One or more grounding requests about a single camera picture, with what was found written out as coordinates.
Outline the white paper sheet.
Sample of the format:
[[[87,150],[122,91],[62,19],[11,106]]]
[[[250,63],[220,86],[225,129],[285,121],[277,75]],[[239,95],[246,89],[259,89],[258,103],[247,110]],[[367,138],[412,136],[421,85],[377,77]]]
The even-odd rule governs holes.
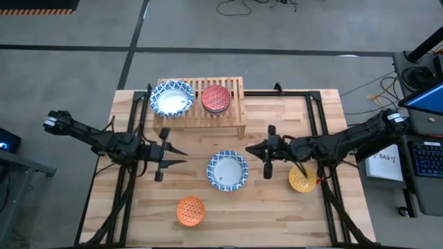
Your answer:
[[[391,145],[365,159],[366,176],[403,182],[397,145]]]

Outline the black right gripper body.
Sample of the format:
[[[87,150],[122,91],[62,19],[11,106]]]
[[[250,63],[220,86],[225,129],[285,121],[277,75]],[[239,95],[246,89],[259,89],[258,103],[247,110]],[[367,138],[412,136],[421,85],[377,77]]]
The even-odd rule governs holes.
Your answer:
[[[273,160],[289,160],[289,153],[288,153],[288,144],[284,141],[284,139],[282,138],[283,142],[284,142],[284,149],[282,151],[271,151],[269,150],[268,147],[268,140],[269,137],[271,135],[277,135],[276,133],[276,127],[273,126],[272,124],[270,124],[268,126],[268,137],[266,140],[266,156],[264,157],[264,178],[265,179],[271,179],[273,176],[273,164],[272,161]]]

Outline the black keyboard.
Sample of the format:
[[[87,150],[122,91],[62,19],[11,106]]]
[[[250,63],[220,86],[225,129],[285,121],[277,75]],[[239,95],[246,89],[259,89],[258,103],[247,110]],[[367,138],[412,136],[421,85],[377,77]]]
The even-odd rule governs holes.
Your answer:
[[[443,144],[440,142],[409,142],[413,169],[421,177],[443,178]]]

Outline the black stand post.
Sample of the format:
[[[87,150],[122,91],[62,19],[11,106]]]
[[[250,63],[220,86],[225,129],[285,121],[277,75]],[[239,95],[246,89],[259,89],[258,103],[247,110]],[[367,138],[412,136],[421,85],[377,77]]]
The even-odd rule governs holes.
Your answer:
[[[437,46],[443,41],[443,26],[436,30],[429,38],[423,41],[415,50],[407,54],[406,59],[409,62],[415,63],[421,57],[423,57],[432,48]]]

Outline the red inside black-white patterned bowl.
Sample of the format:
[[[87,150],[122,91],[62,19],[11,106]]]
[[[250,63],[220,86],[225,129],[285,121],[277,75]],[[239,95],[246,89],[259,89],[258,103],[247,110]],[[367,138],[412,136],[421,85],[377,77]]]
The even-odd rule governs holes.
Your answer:
[[[207,112],[218,115],[226,111],[231,103],[230,91],[220,85],[208,86],[201,94],[201,104]]]

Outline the black laptop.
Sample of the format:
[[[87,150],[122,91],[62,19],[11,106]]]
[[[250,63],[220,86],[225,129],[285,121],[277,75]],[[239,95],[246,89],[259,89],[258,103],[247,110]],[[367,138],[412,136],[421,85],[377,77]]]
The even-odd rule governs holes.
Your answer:
[[[21,144],[21,138],[0,128],[0,150],[15,154]]]

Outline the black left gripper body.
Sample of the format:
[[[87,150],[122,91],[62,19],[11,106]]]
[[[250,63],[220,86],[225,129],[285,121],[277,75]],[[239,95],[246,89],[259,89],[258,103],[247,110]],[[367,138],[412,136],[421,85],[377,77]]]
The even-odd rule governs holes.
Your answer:
[[[164,127],[161,129],[161,132],[159,135],[159,138],[161,139],[160,145],[158,145],[158,143],[156,141],[148,140],[148,145],[157,145],[161,149],[161,153],[160,153],[161,157],[157,161],[150,161],[150,160],[145,159],[146,144],[145,144],[144,140],[142,141],[142,145],[140,146],[140,160],[143,161],[143,169],[142,169],[142,172],[140,173],[140,176],[142,176],[147,171],[147,163],[153,162],[153,163],[158,163],[157,170],[155,171],[155,174],[154,174],[154,180],[156,182],[161,182],[163,180],[163,167],[161,166],[161,163],[165,157],[165,151],[166,151],[166,145],[167,145],[166,139],[168,138],[169,133],[170,133],[170,128]]]

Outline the black metal table frame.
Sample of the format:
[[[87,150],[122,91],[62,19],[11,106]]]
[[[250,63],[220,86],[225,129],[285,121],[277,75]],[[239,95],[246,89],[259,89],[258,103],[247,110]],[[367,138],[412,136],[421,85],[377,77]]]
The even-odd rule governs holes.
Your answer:
[[[154,114],[143,102],[141,90],[117,91],[111,108],[117,131],[144,133],[153,140]],[[221,150],[240,154],[245,147],[262,141],[267,127],[278,133],[310,136],[336,133],[346,127],[338,92],[330,90],[246,90],[246,130],[242,139],[236,128],[171,130],[172,144],[186,160],[154,180],[156,164],[136,167],[137,177],[113,166],[107,157],[97,162],[98,175],[89,189],[75,244],[82,246],[97,232],[123,190],[131,185],[133,197],[118,215],[101,246],[115,247],[303,247],[351,242],[353,237],[336,211],[328,206],[321,186],[302,194],[288,181],[289,163],[278,162],[273,177],[263,177],[262,163],[250,154],[246,185],[234,192],[216,190],[206,177],[210,157]],[[200,198],[205,217],[195,227],[181,225],[176,216],[179,201]]]

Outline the yellow inside blue patterned bowl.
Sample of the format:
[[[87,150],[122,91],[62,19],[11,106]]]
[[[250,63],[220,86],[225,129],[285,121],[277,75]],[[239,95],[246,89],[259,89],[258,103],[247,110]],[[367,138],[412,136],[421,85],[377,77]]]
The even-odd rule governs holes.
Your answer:
[[[292,167],[289,171],[289,184],[297,192],[308,193],[316,186],[316,172],[312,168],[307,168],[306,173],[305,176],[297,167]]]

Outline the blue-lit computer monitor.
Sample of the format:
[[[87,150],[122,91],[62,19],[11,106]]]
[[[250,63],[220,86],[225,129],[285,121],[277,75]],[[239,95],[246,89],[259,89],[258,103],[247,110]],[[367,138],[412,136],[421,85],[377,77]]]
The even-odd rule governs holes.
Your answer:
[[[407,109],[443,116],[443,82],[408,95],[398,105]]]

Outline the slatted bamboo shelf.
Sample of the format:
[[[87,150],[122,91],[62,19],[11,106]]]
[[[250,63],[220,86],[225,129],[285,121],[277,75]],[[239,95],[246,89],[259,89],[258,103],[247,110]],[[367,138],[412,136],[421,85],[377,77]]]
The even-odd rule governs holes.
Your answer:
[[[195,103],[184,116],[179,118],[164,118],[154,114],[152,128],[155,132],[159,133],[163,127],[178,131],[200,128],[236,128],[238,138],[242,139],[244,137],[246,118],[242,77],[181,78],[181,80],[193,88]],[[230,106],[225,112],[217,116],[209,114],[203,108],[199,97],[199,94],[211,85],[224,86],[231,93]]]

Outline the orange inside teal patterned bowl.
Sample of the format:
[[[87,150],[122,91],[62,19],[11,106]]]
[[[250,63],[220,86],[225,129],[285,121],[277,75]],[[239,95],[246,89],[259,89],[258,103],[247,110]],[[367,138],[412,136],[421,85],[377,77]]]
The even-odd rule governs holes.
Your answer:
[[[205,217],[204,202],[196,196],[187,196],[181,199],[177,205],[176,216],[181,225],[195,227]]]

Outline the grey desk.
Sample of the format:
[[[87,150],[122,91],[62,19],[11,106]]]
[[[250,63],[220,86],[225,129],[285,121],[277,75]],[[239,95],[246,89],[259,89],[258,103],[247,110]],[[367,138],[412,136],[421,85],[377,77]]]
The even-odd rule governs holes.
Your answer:
[[[0,249],[10,240],[14,222],[35,173],[53,177],[57,169],[0,150]]]
[[[414,92],[443,82],[443,54],[425,54],[415,63],[406,59],[410,52],[393,55],[404,98]],[[413,193],[420,211],[431,216],[443,216],[443,178],[421,177],[415,174],[409,142],[426,141],[443,144],[443,116],[408,109],[411,130],[396,143],[402,156],[402,172],[406,181],[405,200]],[[358,159],[365,159],[357,152]]]

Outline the blue white patterned paper bowl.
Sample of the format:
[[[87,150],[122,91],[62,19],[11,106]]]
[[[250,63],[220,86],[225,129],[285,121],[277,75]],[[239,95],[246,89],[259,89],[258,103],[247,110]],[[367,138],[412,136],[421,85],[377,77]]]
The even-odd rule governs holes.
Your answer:
[[[243,155],[232,150],[214,154],[206,167],[209,183],[223,192],[232,192],[243,187],[248,180],[248,163]]]
[[[154,88],[150,95],[150,106],[155,114],[176,118],[184,116],[195,100],[193,88],[181,80],[168,80]]]

